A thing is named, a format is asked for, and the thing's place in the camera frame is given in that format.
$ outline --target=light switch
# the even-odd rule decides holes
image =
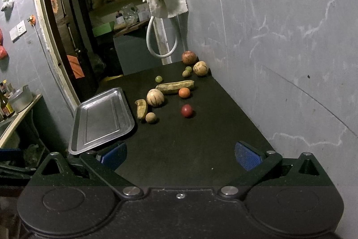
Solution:
[[[15,41],[18,36],[19,36],[19,33],[17,31],[17,27],[13,27],[10,31],[11,41]]]
[[[17,33],[19,36],[21,36],[22,34],[25,34],[27,32],[26,30],[26,26],[25,26],[25,21],[22,21],[21,23],[19,23],[17,26]]]

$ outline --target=metal tray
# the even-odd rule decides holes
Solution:
[[[134,119],[123,90],[110,89],[77,107],[68,151],[74,155],[88,151],[118,139],[133,128]]]

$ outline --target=wooden door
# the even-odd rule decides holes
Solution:
[[[51,4],[63,48],[75,76],[73,87],[82,102],[94,96],[98,83],[79,33],[71,0],[51,0]]]

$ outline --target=small orange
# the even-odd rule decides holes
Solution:
[[[179,90],[179,96],[181,98],[188,98],[190,96],[190,89],[183,87]]]

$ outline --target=green lime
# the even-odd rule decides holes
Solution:
[[[155,81],[158,82],[158,83],[161,83],[163,81],[163,78],[161,76],[157,76],[155,78]]]

